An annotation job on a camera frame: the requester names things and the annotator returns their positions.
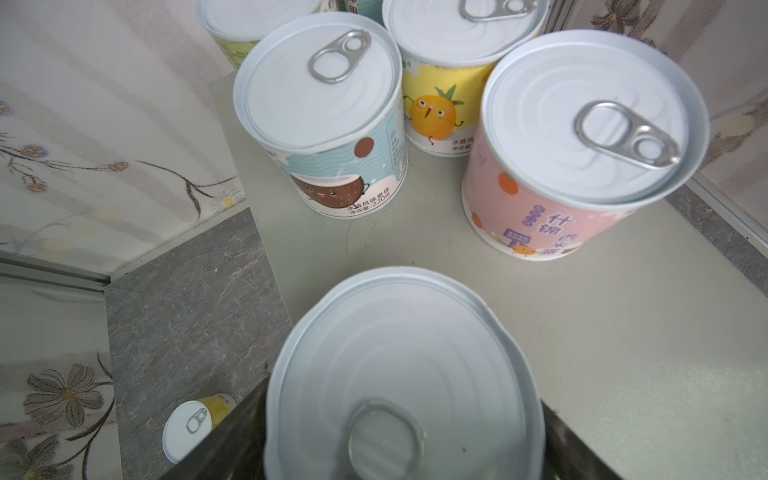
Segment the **can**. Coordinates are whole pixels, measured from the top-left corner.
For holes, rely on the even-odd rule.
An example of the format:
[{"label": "can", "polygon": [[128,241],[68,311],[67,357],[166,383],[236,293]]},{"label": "can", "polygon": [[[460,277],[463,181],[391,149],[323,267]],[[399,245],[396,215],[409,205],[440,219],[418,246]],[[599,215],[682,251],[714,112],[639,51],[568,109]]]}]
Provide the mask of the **can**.
[{"label": "can", "polygon": [[235,112],[309,207],[361,217],[390,202],[406,175],[401,75],[397,44],[381,25],[345,12],[311,15],[248,55]]},{"label": "can", "polygon": [[359,13],[384,25],[382,0],[339,0],[341,9],[349,13]]},{"label": "can", "polygon": [[237,70],[275,28],[310,13],[334,12],[336,0],[197,0],[197,19]]},{"label": "can", "polygon": [[553,260],[672,193],[701,164],[707,107],[674,61],[605,31],[543,35],[499,62],[462,201],[497,250]]},{"label": "can", "polygon": [[218,427],[235,405],[232,397],[217,393],[176,407],[163,428],[163,452],[168,460],[181,462],[211,430]]},{"label": "can", "polygon": [[493,12],[466,0],[385,0],[384,25],[404,65],[406,136],[440,157],[469,154],[483,87],[499,58],[536,36],[549,0],[494,1]]},{"label": "can", "polygon": [[544,443],[518,344],[476,293],[415,267],[331,289],[266,394],[267,478],[538,480]]}]

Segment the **pink label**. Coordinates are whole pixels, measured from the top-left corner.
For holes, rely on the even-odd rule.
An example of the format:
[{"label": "pink label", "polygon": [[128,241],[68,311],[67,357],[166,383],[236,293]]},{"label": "pink label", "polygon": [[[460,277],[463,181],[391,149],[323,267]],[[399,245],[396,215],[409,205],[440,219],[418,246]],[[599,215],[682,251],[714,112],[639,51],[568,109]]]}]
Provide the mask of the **pink label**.
[{"label": "pink label", "polygon": [[464,176],[465,210],[483,240],[527,260],[562,257],[633,210],[581,210],[518,184],[496,161],[479,127]]}]

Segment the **can lid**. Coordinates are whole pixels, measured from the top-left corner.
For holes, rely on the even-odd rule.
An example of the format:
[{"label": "can lid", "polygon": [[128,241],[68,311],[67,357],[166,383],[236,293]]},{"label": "can lid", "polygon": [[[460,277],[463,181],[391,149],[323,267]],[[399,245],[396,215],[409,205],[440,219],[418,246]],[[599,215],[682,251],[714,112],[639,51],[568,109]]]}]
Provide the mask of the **can lid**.
[{"label": "can lid", "polygon": [[230,41],[261,40],[317,9],[320,0],[197,0],[197,17],[212,34]]},{"label": "can lid", "polygon": [[235,112],[266,146],[325,151],[358,140],[402,101],[401,76],[397,45],[381,25],[351,13],[310,15],[248,54],[235,79]]},{"label": "can lid", "polygon": [[384,25],[410,55],[441,67],[493,63],[535,36],[549,0],[385,0]]},{"label": "can lid", "polygon": [[173,463],[191,452],[213,429],[208,408],[197,400],[184,402],[170,414],[163,428],[163,452]]},{"label": "can lid", "polygon": [[419,268],[331,290],[289,335],[267,393],[268,478],[532,480],[543,444],[515,341],[475,293]]},{"label": "can lid", "polygon": [[604,31],[535,38],[483,94],[488,142],[532,190],[574,207],[638,207],[700,164],[709,127],[691,79],[644,43]]}]

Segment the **pink can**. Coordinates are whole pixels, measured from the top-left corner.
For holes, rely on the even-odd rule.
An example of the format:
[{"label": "pink can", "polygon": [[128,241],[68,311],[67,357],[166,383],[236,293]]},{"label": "pink can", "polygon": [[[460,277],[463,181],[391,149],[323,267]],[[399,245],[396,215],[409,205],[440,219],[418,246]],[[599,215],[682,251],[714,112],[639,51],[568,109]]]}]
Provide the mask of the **pink can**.
[{"label": "pink can", "polygon": [[685,183],[709,135],[701,93],[658,50],[605,31],[543,35],[488,80],[464,210],[501,252],[561,258]]}]

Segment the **white table surface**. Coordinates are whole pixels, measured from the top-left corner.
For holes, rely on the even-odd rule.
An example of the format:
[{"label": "white table surface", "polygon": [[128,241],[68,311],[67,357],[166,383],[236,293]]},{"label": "white table surface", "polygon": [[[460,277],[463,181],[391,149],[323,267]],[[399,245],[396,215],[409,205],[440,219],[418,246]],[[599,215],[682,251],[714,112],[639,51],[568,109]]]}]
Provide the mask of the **white table surface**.
[{"label": "white table surface", "polygon": [[625,478],[768,478],[768,298],[661,201],[561,260],[500,253],[462,211],[466,159],[408,146],[401,191],[358,220],[321,217],[240,126],[234,74],[212,86],[293,322],[341,280],[415,265],[480,294],[542,398]]}]

